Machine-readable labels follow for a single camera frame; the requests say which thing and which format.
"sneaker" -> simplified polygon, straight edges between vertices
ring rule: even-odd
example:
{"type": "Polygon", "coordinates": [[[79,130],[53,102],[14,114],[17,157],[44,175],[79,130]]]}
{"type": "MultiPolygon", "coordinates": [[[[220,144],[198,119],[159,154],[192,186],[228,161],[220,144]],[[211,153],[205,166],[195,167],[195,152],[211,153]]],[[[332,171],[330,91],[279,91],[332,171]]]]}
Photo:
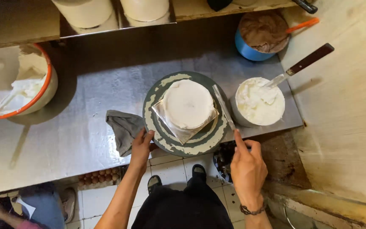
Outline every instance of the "sneaker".
{"type": "Polygon", "coordinates": [[[76,208],[76,192],[69,187],[63,191],[62,203],[65,212],[64,223],[69,223],[74,218],[74,210],[76,208]]]}
{"type": "Polygon", "coordinates": [[[158,175],[153,175],[148,181],[148,192],[149,194],[153,191],[156,186],[162,186],[162,181],[158,175]]]}
{"type": "Polygon", "coordinates": [[[204,167],[202,165],[199,165],[199,164],[193,165],[193,168],[191,169],[191,175],[193,177],[198,176],[204,182],[206,182],[207,174],[206,174],[206,170],[204,169],[204,167]]]}

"wooden knife handle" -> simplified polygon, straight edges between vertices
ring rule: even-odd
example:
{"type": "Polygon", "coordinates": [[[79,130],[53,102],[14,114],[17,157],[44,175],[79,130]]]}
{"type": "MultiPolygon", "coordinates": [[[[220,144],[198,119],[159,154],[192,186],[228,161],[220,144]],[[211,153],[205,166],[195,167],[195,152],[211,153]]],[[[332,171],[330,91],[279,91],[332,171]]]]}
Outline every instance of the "wooden knife handle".
{"type": "Polygon", "coordinates": [[[327,54],[331,53],[332,51],[334,51],[333,46],[331,46],[329,43],[327,43],[327,44],[321,46],[320,48],[318,48],[316,51],[312,52],[310,55],[308,55],[305,58],[303,58],[302,60],[300,60],[299,62],[297,62],[297,64],[290,67],[286,71],[286,73],[288,75],[292,76],[292,75],[300,72],[301,70],[305,69],[307,66],[311,65],[312,63],[320,60],[321,58],[323,58],[327,54]]]}

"wall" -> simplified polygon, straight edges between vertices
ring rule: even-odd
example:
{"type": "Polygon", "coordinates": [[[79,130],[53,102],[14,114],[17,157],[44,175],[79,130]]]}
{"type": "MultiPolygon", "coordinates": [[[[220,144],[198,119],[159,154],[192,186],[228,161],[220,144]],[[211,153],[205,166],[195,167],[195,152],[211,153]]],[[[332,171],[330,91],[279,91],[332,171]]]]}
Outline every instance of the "wall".
{"type": "MultiPolygon", "coordinates": [[[[321,22],[294,32],[284,69],[325,43],[335,51],[289,79],[307,127],[293,132],[316,190],[366,203],[366,1],[318,0],[321,22]]],[[[283,9],[290,26],[308,20],[283,9]]]]}

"black bracelet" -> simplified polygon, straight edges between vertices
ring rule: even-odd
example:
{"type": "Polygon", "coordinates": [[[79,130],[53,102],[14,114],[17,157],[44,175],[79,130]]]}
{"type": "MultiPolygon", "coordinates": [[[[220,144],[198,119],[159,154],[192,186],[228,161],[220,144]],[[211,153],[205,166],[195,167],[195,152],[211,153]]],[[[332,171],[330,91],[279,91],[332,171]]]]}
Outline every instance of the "black bracelet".
{"type": "Polygon", "coordinates": [[[260,214],[262,211],[265,211],[266,203],[263,203],[263,206],[258,211],[249,211],[248,208],[244,205],[240,205],[240,210],[242,213],[246,215],[253,215],[256,216],[257,214],[260,214]]]}

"stainless steel counter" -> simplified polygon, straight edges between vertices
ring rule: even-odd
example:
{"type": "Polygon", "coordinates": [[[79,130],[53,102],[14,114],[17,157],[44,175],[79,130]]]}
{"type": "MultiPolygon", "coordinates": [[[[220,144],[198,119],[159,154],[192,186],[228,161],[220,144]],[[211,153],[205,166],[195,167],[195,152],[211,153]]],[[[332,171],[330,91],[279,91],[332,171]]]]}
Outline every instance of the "stainless steel counter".
{"type": "MultiPolygon", "coordinates": [[[[42,110],[0,120],[0,191],[128,164],[115,150],[107,110],[142,116],[146,92],[182,70],[211,77],[231,97],[250,77],[283,73],[277,57],[244,59],[233,40],[238,15],[72,38],[67,47],[43,44],[59,77],[58,91],[42,110]]],[[[243,137],[302,125],[287,82],[283,119],[241,128],[243,137]]],[[[232,140],[228,134],[225,141],[232,140]]]]}

